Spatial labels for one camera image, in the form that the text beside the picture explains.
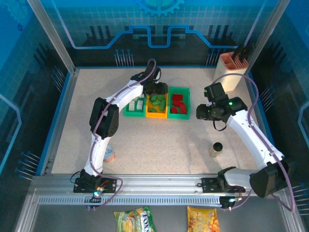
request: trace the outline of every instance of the white tabletop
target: white tabletop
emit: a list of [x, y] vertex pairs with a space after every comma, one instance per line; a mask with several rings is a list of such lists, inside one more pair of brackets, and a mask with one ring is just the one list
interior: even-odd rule
[[[69, 112], [59, 143], [53, 174], [71, 174], [86, 164], [91, 145], [89, 118], [97, 97], [106, 98], [144, 69], [82, 69], [79, 72]], [[245, 144], [231, 129], [218, 132], [212, 122], [197, 120], [196, 108], [205, 103], [204, 87], [212, 83], [214, 69], [162, 68], [161, 81], [171, 87], [188, 87], [191, 93], [189, 120], [124, 117], [110, 145], [116, 158], [103, 165], [110, 174], [200, 174], [217, 173], [236, 166], [257, 169]], [[229, 98], [240, 97], [250, 107], [251, 100], [244, 80]], [[223, 152], [209, 157], [215, 142]]]

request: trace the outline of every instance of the black bottle cap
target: black bottle cap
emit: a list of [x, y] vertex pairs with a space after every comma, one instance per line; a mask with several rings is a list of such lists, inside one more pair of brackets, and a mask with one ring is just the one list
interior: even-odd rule
[[222, 151], [223, 148], [221, 143], [215, 143], [212, 147], [215, 151]]

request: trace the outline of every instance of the gear logo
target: gear logo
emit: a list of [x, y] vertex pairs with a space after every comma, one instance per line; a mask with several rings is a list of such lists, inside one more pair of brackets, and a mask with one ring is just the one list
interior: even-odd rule
[[179, 9], [179, 5], [184, 3], [184, 0], [135, 0], [145, 13], [150, 13], [151, 16], [168, 16], [168, 13], [173, 14], [175, 9]]
[[11, 16], [18, 23], [22, 23], [28, 15], [26, 0], [0, 0], [0, 6], [6, 6]]

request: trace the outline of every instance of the chip bag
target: chip bag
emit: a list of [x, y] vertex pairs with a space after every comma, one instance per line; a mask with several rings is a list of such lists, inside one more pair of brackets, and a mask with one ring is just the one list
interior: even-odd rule
[[187, 207], [188, 232], [220, 232], [216, 209]]
[[156, 232], [150, 207], [114, 212], [116, 232]]

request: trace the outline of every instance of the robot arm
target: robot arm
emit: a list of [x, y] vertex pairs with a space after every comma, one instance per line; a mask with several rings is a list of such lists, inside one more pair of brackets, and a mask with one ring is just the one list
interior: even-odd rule
[[197, 118], [223, 121], [233, 128], [253, 155], [258, 167], [258, 170], [241, 170], [230, 167], [220, 171], [218, 173], [220, 181], [218, 182], [223, 183], [222, 189], [230, 186], [242, 186], [252, 188], [259, 197], [266, 197], [285, 188], [286, 182], [282, 170], [273, 154], [253, 131], [252, 126], [283, 163], [288, 175], [291, 174], [294, 163], [284, 158], [284, 155], [271, 144], [252, 118], [250, 118], [251, 124], [249, 124], [247, 106], [244, 102], [238, 97], [229, 99], [221, 83], [206, 87], [204, 95], [207, 97], [207, 104], [197, 107]]
[[[79, 186], [78, 189], [80, 190], [74, 192], [88, 192], [85, 188], [91, 192], [100, 186], [101, 177], [98, 173], [103, 171], [102, 165], [107, 144], [117, 132], [119, 112], [130, 101], [142, 94], [167, 93], [168, 86], [165, 83], [159, 82], [161, 70], [154, 66], [155, 64], [148, 63], [146, 70], [131, 77], [128, 84], [121, 90], [106, 99], [97, 98], [95, 100], [89, 120], [92, 132], [91, 149], [87, 163], [84, 169], [81, 170], [80, 178], [77, 178], [77, 183], [75, 181], [75, 186]], [[103, 110], [106, 107], [107, 111], [102, 117]]]

